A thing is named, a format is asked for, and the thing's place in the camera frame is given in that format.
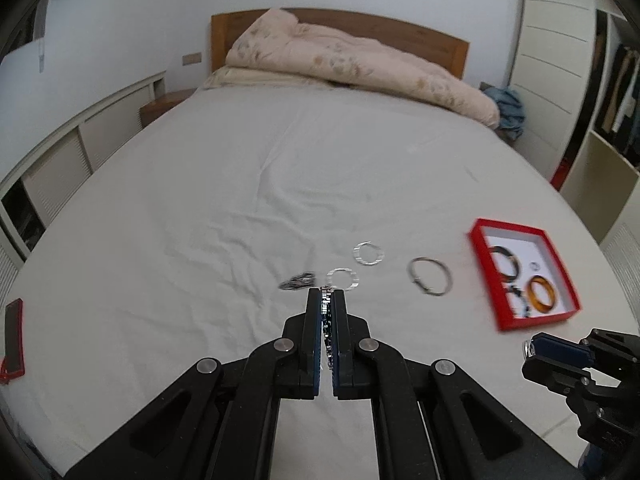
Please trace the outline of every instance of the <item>blue cloth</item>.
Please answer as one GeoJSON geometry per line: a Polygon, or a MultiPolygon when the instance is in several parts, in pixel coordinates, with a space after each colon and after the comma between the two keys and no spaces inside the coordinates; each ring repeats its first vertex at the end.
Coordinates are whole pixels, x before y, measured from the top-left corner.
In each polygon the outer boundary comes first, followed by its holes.
{"type": "Polygon", "coordinates": [[[526,118],[518,93],[513,88],[491,86],[484,90],[484,94],[498,105],[498,110],[500,110],[500,125],[498,127],[505,130],[511,140],[516,140],[522,135],[522,125],[526,118]]]}

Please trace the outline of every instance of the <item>red box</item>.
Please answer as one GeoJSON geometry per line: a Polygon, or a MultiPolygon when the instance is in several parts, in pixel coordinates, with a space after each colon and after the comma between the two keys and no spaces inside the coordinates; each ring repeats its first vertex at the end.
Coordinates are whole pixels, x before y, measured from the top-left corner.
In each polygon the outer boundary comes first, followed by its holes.
{"type": "MultiPolygon", "coordinates": [[[[580,302],[569,275],[551,241],[542,229],[479,218],[469,232],[469,238],[484,274],[484,281],[491,296],[495,319],[500,330],[512,330],[514,328],[562,321],[580,310],[580,302]],[[490,250],[495,240],[504,240],[512,246],[520,247],[527,256],[537,254],[536,257],[540,259],[539,262],[530,262],[527,270],[524,269],[520,262],[513,264],[514,269],[520,269],[520,273],[523,275],[522,278],[518,277],[519,282],[529,277],[526,292],[522,288],[518,289],[517,286],[512,286],[513,283],[506,282],[501,276],[490,250]],[[528,296],[530,289],[533,290],[532,278],[540,277],[537,275],[537,271],[540,271],[541,267],[543,267],[545,281],[553,286],[555,298],[554,306],[551,307],[548,313],[544,314],[538,312],[537,307],[535,310],[531,310],[527,306],[527,303],[530,303],[529,300],[527,298],[522,299],[523,296],[528,296]],[[523,304],[523,307],[521,307],[523,314],[521,315],[518,315],[515,311],[514,298],[518,298],[523,304]]],[[[508,250],[514,256],[518,256],[517,252],[511,251],[511,249],[508,250]]]]}

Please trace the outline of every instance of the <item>amber bangle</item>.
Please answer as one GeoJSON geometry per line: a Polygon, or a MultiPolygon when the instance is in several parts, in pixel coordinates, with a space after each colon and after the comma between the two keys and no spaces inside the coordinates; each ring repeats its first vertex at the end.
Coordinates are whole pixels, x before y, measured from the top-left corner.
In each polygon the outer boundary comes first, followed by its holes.
{"type": "Polygon", "coordinates": [[[513,266],[513,274],[505,274],[504,272],[500,273],[500,275],[502,276],[502,280],[505,283],[511,283],[518,279],[518,276],[520,275],[520,263],[510,250],[500,245],[496,245],[493,247],[489,247],[489,252],[501,254],[511,262],[511,265],[513,266]]]}
{"type": "Polygon", "coordinates": [[[529,303],[532,304],[533,308],[535,308],[538,312],[541,312],[542,314],[548,314],[549,311],[551,311],[551,309],[556,306],[556,291],[554,290],[553,285],[549,283],[548,279],[540,275],[535,275],[533,278],[529,280],[529,283],[527,283],[527,297],[529,298],[529,303]],[[551,304],[542,303],[538,299],[535,291],[533,290],[534,283],[537,283],[544,287],[544,289],[546,290],[546,293],[549,296],[549,299],[551,300],[551,304]]]}

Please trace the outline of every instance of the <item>black bracelet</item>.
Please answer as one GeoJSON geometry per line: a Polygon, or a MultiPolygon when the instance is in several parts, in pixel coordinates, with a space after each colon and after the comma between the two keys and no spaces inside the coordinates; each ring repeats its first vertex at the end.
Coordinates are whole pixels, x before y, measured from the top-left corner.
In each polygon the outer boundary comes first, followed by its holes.
{"type": "Polygon", "coordinates": [[[518,279],[518,276],[520,275],[520,262],[510,250],[500,245],[496,245],[493,247],[489,247],[489,252],[501,254],[511,262],[511,265],[513,266],[513,274],[505,274],[504,272],[500,273],[500,275],[502,276],[502,280],[505,283],[511,283],[518,279]]]}

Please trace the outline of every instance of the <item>orange bracelet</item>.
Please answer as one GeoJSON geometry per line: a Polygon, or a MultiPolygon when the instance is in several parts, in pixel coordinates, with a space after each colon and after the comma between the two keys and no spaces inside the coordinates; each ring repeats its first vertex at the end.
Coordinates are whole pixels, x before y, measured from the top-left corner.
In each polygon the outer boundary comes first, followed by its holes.
{"type": "Polygon", "coordinates": [[[549,311],[551,311],[551,309],[556,306],[556,292],[553,288],[553,285],[549,283],[548,279],[540,275],[535,275],[533,278],[529,280],[529,283],[527,283],[527,297],[529,298],[529,303],[532,304],[533,308],[535,308],[538,312],[541,312],[542,314],[548,314],[549,311]],[[546,293],[549,295],[549,298],[551,299],[551,304],[542,303],[538,299],[535,291],[533,290],[534,283],[538,283],[539,285],[542,285],[544,287],[544,289],[546,290],[546,293]]]}

